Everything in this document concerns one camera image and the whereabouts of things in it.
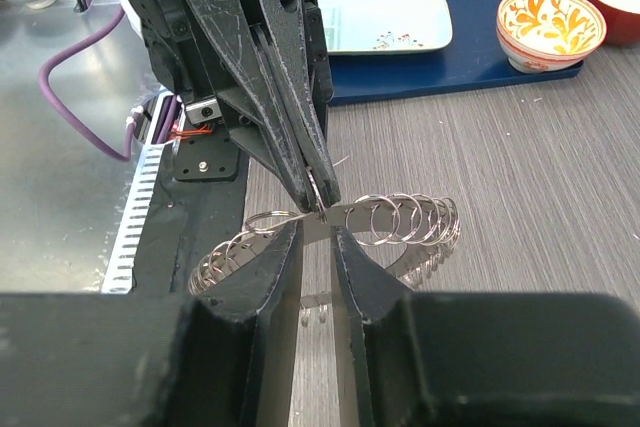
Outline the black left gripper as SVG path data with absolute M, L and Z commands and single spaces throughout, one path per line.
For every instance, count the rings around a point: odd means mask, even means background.
M 333 96 L 317 0 L 127 0 L 157 79 L 195 107 L 216 101 L 242 150 L 300 208 L 340 198 L 326 143 Z

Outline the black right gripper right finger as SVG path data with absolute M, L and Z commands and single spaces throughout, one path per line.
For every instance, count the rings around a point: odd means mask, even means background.
M 635 426 L 639 317 L 595 293 L 426 293 L 330 234 L 345 426 Z

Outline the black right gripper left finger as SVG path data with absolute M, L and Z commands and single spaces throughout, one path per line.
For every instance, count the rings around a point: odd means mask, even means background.
M 5 294 L 5 426 L 284 426 L 300 223 L 208 296 Z

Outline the metal disc with keyrings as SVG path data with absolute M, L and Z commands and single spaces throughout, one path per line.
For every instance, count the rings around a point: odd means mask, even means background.
M 343 227 L 364 249 L 400 247 L 400 255 L 384 269 L 412 288 L 437 272 L 453 253 L 461 232 L 459 210 L 452 198 L 421 193 L 364 195 L 323 214 L 265 211 L 248 217 L 239 233 L 204 255 L 190 274 L 189 293 L 204 295 L 262 253 L 293 221 L 302 223 L 307 245 L 328 239 L 332 227 Z

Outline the single silver keyring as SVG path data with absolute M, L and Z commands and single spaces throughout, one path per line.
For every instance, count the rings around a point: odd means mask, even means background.
M 314 194 L 315 205 L 317 208 L 317 217 L 321 223 L 327 224 L 328 223 L 327 209 L 324 206 L 319 187 L 313 175 L 313 171 L 309 166 L 306 167 L 306 174 Z

